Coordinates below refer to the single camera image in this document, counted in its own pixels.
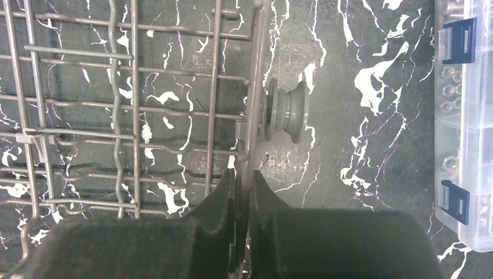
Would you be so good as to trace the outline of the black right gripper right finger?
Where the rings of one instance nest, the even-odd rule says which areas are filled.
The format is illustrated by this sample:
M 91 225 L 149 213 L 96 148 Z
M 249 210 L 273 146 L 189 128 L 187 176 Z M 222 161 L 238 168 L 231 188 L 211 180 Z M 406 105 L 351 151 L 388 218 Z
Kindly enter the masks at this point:
M 252 278 L 445 278 L 421 224 L 404 212 L 289 207 L 255 171 Z

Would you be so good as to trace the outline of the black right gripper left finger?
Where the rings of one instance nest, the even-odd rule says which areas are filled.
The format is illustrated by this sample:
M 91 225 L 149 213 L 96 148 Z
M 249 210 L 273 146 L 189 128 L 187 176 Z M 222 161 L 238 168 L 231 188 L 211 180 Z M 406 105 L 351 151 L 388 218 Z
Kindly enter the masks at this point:
M 70 220 L 54 227 L 25 278 L 228 278 L 234 172 L 179 219 Z

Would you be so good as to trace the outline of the clear plastic parts box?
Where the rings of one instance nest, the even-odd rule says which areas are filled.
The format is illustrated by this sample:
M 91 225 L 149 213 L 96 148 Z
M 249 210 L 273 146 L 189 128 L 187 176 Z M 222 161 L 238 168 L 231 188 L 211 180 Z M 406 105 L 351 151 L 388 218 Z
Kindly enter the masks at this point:
M 435 2 L 435 216 L 492 251 L 492 2 Z

